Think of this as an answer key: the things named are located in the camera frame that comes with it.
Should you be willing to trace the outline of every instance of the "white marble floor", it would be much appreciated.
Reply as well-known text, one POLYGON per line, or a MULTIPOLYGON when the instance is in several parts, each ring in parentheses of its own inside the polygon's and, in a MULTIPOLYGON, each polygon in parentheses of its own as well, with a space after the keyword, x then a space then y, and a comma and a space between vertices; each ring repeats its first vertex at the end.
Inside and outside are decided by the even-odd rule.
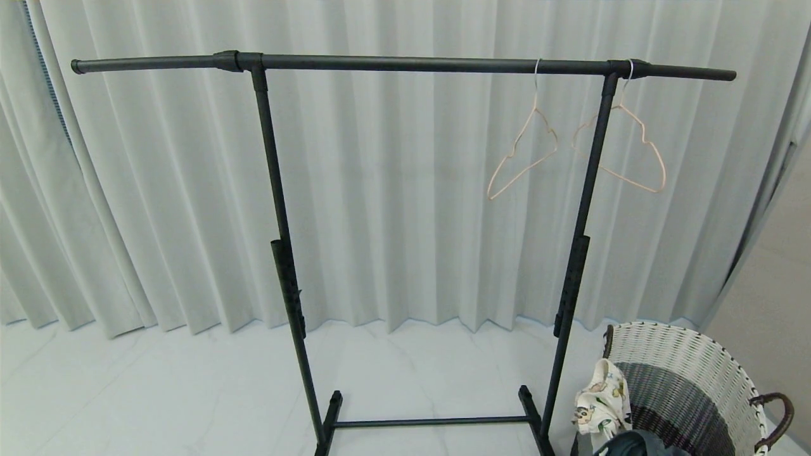
MULTIPOLYGON (((255 322, 227 334, 214 327, 146 329, 104 339, 95 325, 67 332, 27 323, 0 329, 0 454, 298 455, 315 438, 289 330, 255 322)), ((568 454, 575 390, 599 357, 603 328, 573 329, 551 430, 568 454)), ((342 419, 512 415, 527 384, 539 409, 556 339, 519 320, 515 330, 485 324, 471 333, 457 320, 440 327, 406 322, 386 334, 329 322, 310 333, 321 413, 344 394, 342 419)), ((789 441, 772 454, 804 454, 789 441)), ((537 454, 522 424, 339 430, 334 456, 537 454)))

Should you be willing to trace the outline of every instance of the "woven basket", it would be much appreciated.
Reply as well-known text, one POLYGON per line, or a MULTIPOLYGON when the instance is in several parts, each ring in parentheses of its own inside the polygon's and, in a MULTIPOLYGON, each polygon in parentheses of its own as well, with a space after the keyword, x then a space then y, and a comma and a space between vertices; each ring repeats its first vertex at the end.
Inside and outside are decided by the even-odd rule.
POLYGON ((603 358, 625 375, 633 427, 695 456, 766 455, 794 416, 784 394, 761 396, 729 352, 690 329, 610 325, 603 358), (763 404, 775 399, 785 416, 768 435, 763 404))

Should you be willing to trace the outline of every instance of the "white patterned cloth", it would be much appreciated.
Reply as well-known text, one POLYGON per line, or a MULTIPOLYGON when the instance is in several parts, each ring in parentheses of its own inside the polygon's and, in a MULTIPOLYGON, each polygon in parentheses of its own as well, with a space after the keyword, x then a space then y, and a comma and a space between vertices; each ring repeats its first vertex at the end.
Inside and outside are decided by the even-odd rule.
POLYGON ((628 385, 622 371, 608 359, 597 362, 591 382, 574 402, 574 423, 580 434, 591 436, 592 448, 601 448, 616 434, 632 428, 628 385))

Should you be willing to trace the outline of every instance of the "wire hanger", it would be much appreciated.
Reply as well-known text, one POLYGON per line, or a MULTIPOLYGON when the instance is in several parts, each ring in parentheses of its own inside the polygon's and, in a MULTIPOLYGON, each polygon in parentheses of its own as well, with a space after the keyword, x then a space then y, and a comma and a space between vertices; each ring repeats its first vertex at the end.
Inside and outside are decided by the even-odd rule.
POLYGON ((558 149, 557 133, 555 133, 554 128, 549 127, 549 121, 547 121, 547 116, 543 115, 541 110, 538 109, 538 65, 540 63, 541 63, 541 59, 539 58, 538 61, 535 62, 535 71, 534 71, 535 95, 534 95, 534 97, 532 99, 532 110, 530 111, 530 115, 526 118, 526 122, 524 122, 524 127, 521 128, 521 131, 518 132, 518 136, 516 136, 515 140, 513 141, 513 150, 510 151, 509 154, 505 155, 504 158, 501 159, 501 162, 496 167, 496 171, 494 171, 493 175, 490 177, 490 183, 487 185, 487 199, 490 200, 490 201, 493 201, 498 195, 501 195, 501 193, 503 193, 504 190, 507 190, 509 188, 509 186, 513 185, 515 183, 515 181, 517 181, 522 175, 524 175, 524 173, 531 170, 533 167, 540 164, 541 161, 546 160, 547 158, 551 157, 552 154, 557 152, 557 149, 558 149), (509 160, 510 158, 515 157, 515 150, 518 147, 518 141, 520 141, 521 138, 524 136, 524 132, 526 131, 526 128, 532 122, 532 116, 535 113, 538 113, 538 115, 541 116, 541 119, 543 119, 543 124, 547 126, 547 133, 551 133, 552 136, 555 137, 555 148, 551 152, 549 152, 548 154, 544 155, 543 157, 540 157, 538 160, 534 161, 533 163, 530 163, 529 166, 527 166, 526 168, 521 170, 521 172, 516 174, 514 178, 510 179, 510 181, 507 182, 507 185, 505 185, 501 190, 497 191, 495 193, 495 195, 491 195, 490 193, 491 193, 491 190, 492 190, 492 187, 493 187, 493 182, 496 180, 496 176, 498 175, 499 171, 501 171, 501 167, 504 166, 504 163, 507 160, 509 160))
MULTIPOLYGON (((662 191, 664 189, 665 183, 667 182, 667 170, 665 169, 665 166, 664 166, 664 160, 662 160, 662 154, 659 153, 659 149, 656 147, 656 144, 654 144, 653 141, 650 141, 645 137, 645 123, 642 120, 640 120, 639 117, 637 117, 636 114, 631 112, 631 110, 626 108, 625 104, 624 104, 624 101, 625 101, 625 88, 628 87, 628 82, 630 82, 631 78, 633 77, 633 60, 631 60, 629 58, 628 61, 631 63, 631 73, 628 75, 628 79, 625 80, 625 84, 622 85, 622 93, 620 94, 620 103, 617 104, 617 105, 612 106, 611 109, 612 110, 623 110, 642 129, 642 143, 644 145, 646 145, 646 146, 649 146, 650 148, 652 148, 654 150, 654 153, 656 154, 656 158, 659 160, 659 167, 662 168, 662 184, 659 186, 659 189, 653 189, 651 187, 647 187, 645 185, 642 185, 639 182, 628 179, 625 176, 620 175, 620 174, 616 173, 613 170, 609 170, 608 168, 606 168, 603 165, 600 165, 600 169, 606 171, 607 173, 609 173, 609 174, 611 174, 611 175, 613 175, 613 176, 615 176, 615 177, 617 177, 619 179, 624 180, 627 183, 630 183, 631 185, 637 186, 637 187, 641 188, 642 190, 647 190, 647 191, 649 191, 651 193, 659 193, 660 191, 662 191)), ((594 123, 594 120, 596 118, 597 118, 597 114, 595 114, 594 117, 592 117, 589 122, 583 123, 581 126, 579 126, 577 128, 577 130, 574 131, 574 136, 572 136, 572 148, 575 150, 575 152, 578 152, 583 156, 585 156, 585 154, 580 152, 580 150, 577 149, 577 145, 575 144, 577 142, 577 134, 580 133, 580 130, 582 130, 583 128, 590 127, 591 124, 594 123)))

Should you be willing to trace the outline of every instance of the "black garment rack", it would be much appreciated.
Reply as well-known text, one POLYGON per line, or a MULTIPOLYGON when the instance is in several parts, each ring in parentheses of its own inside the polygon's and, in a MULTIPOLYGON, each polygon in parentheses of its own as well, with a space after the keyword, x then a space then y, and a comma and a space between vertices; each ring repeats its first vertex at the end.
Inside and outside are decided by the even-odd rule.
POLYGON ((549 442, 549 423, 555 399, 560 385, 560 374, 563 370, 566 348, 569 344, 569 333, 574 318, 577 294, 580 290, 583 268, 586 264, 586 253, 589 247, 589 236, 586 236, 586 219, 589 215, 591 196, 594 193, 594 181, 597 178, 600 154, 603 151, 608 116, 616 92, 617 81, 622 79, 661 76, 669 78, 686 78, 694 80, 731 81, 736 77, 734 71, 712 68, 674 67, 654 65, 642 60, 633 59, 633 74, 628 60, 580 61, 580 60, 525 60, 495 58, 425 58, 425 57, 360 57, 332 55, 278 55, 238 52, 227 50, 213 55, 175 56, 175 57, 142 57, 110 58, 101 60, 73 60, 71 68, 78 74, 100 71, 158 70, 173 68, 218 68, 225 71, 249 71, 256 92, 256 104, 259 107, 260 125, 264 140, 264 151, 268 159, 268 172, 272 189, 273 203, 276 208, 276 219, 279 225, 280 238, 271 241, 273 257, 281 283, 281 292, 285 300, 285 309, 293 335, 298 367, 301 370, 307 404, 310 407, 312 425, 315 430, 317 446, 315 456, 326 456, 336 429, 346 428, 382 428, 396 426, 436 426, 446 424, 505 424, 527 423, 542 456, 554 454, 549 442), (479 416, 465 418, 429 418, 429 419, 378 419, 369 421, 339 421, 343 397, 341 391, 335 391, 329 400, 329 408, 324 421, 318 408, 315 396, 310 363, 304 344, 304 315, 293 261, 293 249, 290 244, 290 228, 287 223, 285 197, 281 185, 281 171, 273 135, 273 124, 268 100, 268 80, 266 70, 349 70, 349 71, 422 71, 448 73, 523 73, 548 75, 601 75, 603 91, 600 99, 597 123, 594 127, 594 139, 586 167, 586 178, 577 211, 572 246, 569 250, 569 262, 566 266, 563 290, 560 295, 560 306, 555 317, 554 334, 558 338, 555 361, 552 365, 549 390, 543 417, 538 413, 532 400, 532 394, 526 385, 518 390, 518 398, 524 407, 524 415, 515 416, 479 416))

